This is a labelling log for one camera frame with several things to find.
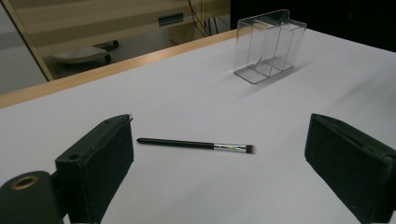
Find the black brush handle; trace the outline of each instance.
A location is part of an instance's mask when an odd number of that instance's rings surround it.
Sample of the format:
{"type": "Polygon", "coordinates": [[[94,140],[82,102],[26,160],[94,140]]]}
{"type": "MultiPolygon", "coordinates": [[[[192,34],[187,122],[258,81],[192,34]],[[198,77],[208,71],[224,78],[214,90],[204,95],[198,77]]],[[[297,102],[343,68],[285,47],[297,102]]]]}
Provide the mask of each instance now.
{"type": "Polygon", "coordinates": [[[157,146],[214,149],[213,143],[189,142],[189,141],[178,141],[178,140],[168,140],[168,139],[158,139],[158,138],[138,138],[136,141],[141,144],[149,144],[149,145],[157,145],[157,146]]]}

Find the wooden table edge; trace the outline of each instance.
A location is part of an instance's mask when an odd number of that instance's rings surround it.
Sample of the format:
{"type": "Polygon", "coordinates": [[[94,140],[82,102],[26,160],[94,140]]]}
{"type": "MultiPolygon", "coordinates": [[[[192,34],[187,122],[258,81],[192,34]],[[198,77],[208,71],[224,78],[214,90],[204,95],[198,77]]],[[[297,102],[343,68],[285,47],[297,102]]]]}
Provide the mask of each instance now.
{"type": "Polygon", "coordinates": [[[203,48],[236,37],[236,30],[231,30],[218,35],[191,41],[189,43],[162,49],[139,57],[128,59],[119,63],[109,64],[87,72],[79,73],[70,77],[64,77],[37,86],[29,87],[20,91],[13,91],[0,95],[0,108],[20,104],[36,98],[46,96],[57,91],[67,90],[84,83],[95,81],[103,77],[109,77],[117,73],[133,69],[148,63],[170,58],[178,54],[194,49],[203,48]]]}

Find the clear plastic organizer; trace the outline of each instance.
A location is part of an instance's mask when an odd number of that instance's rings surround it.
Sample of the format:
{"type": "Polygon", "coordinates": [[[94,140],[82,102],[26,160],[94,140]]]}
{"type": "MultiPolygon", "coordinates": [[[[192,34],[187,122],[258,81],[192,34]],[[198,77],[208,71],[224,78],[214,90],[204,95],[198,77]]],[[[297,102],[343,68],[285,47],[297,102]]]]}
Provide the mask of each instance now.
{"type": "Polygon", "coordinates": [[[286,9],[239,20],[233,72],[258,83],[292,68],[305,29],[286,9]]]}

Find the black cable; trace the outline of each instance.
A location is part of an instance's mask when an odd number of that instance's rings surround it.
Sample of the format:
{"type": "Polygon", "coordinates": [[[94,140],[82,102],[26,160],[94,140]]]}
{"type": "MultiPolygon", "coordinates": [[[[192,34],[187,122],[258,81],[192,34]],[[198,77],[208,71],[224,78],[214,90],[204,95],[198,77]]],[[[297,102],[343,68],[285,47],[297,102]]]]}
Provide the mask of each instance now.
{"type": "Polygon", "coordinates": [[[220,17],[217,17],[217,18],[218,18],[219,20],[221,20],[221,21],[224,23],[226,30],[228,30],[228,25],[227,25],[227,23],[225,23],[225,21],[222,20],[220,17]]]}
{"type": "Polygon", "coordinates": [[[203,36],[208,36],[209,33],[207,32],[206,28],[204,27],[204,25],[203,25],[203,24],[201,23],[201,21],[199,20],[198,16],[195,14],[194,9],[192,8],[191,0],[187,0],[187,1],[189,2],[189,5],[190,5],[190,10],[191,10],[191,15],[192,15],[192,21],[194,22],[195,27],[198,29],[198,31],[201,33],[201,35],[203,35],[203,36]],[[198,25],[197,25],[197,23],[195,22],[194,16],[195,16],[195,18],[198,20],[198,22],[201,24],[201,27],[204,28],[206,35],[202,32],[202,30],[201,30],[200,28],[198,28],[198,25]]]}
{"type": "Polygon", "coordinates": [[[216,17],[213,18],[213,22],[215,23],[216,33],[219,34],[218,24],[216,23],[216,17]]]}
{"type": "Polygon", "coordinates": [[[207,29],[209,30],[209,34],[212,35],[212,22],[210,19],[207,19],[207,29]]]}

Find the makeup brush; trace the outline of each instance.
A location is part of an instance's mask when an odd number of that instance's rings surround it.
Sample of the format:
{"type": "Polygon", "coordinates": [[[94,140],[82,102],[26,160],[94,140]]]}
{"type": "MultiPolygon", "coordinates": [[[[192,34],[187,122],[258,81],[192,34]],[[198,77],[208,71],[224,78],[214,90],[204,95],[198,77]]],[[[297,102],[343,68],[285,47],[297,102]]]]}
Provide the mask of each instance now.
{"type": "Polygon", "coordinates": [[[136,141],[141,144],[149,144],[149,145],[157,145],[157,146],[193,147],[193,148],[205,148],[205,149],[256,154],[256,148],[253,145],[190,142],[190,141],[166,140],[166,139],[158,139],[158,138],[138,138],[136,141]]]}

